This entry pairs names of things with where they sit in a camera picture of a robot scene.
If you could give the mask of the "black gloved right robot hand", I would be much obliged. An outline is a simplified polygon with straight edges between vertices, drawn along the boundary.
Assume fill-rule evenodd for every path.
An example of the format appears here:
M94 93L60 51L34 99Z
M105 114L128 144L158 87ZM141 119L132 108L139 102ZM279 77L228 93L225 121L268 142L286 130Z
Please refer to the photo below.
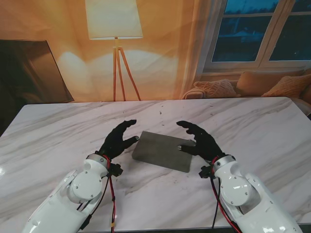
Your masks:
M225 156L225 153L218 146L215 139L204 129L187 121L178 121L176 124L187 129L186 133L194 135L195 140L194 146L178 145L180 151L193 156L198 155L206 161L213 161L216 157L221 158Z

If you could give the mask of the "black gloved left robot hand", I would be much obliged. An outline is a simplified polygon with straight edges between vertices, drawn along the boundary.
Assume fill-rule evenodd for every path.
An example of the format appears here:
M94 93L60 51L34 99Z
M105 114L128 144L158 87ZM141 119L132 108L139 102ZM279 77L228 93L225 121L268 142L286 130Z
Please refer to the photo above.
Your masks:
M129 139L124 140L123 134L124 132L135 125L137 122L136 119L125 120L116 126L105 138L104 143L100 147L96 153L101 156L106 156L110 160L116 158L121 155L127 148L131 147L133 144L139 141L138 136L133 136Z

